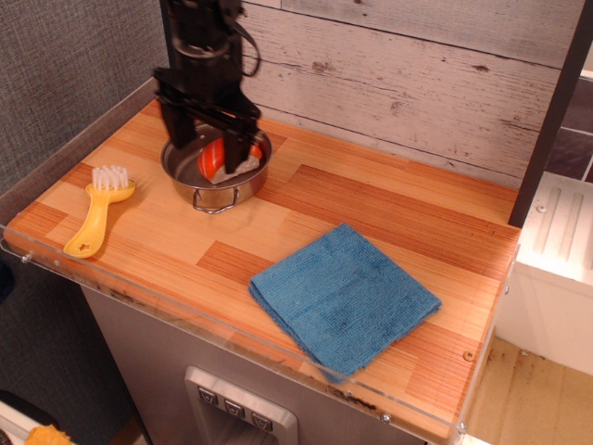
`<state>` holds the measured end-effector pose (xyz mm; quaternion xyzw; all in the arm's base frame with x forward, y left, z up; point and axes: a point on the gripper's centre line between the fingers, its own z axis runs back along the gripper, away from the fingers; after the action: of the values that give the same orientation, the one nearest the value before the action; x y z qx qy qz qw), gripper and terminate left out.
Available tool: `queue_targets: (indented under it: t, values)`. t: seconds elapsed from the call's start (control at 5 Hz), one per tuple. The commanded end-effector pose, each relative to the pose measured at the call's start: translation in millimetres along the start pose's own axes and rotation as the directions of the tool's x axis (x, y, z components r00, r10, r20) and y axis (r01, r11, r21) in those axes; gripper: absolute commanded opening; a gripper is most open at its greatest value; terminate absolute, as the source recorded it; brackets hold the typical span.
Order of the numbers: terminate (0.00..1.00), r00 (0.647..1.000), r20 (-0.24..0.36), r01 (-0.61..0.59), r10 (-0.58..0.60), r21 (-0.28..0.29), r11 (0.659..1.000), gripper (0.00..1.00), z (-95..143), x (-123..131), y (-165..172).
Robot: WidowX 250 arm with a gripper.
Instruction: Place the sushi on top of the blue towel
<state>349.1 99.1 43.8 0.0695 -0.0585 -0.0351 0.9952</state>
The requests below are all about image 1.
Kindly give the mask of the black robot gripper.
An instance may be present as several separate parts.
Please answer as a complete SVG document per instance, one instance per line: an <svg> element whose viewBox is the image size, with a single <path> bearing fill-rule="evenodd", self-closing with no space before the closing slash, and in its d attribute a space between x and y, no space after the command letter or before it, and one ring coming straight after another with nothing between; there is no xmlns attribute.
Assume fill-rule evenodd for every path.
<svg viewBox="0 0 593 445"><path fill-rule="evenodd" d="M259 131L259 109L241 90L246 76L243 46L227 44L218 51L178 48L172 68L157 68L158 101L170 141L178 149L196 138L195 121L223 132L224 162L234 173L247 160Z"/></svg>

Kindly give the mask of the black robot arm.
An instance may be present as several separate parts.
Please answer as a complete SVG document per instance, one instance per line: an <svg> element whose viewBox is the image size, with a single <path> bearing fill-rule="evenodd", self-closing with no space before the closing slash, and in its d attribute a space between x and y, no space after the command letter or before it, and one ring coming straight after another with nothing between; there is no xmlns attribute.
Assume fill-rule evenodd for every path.
<svg viewBox="0 0 593 445"><path fill-rule="evenodd" d="M261 61L254 38L239 23L240 1L167 1L170 65L157 68L158 102L170 141L184 148L196 140L195 122L222 132L225 170L247 160L259 135L259 108L242 80Z"/></svg>

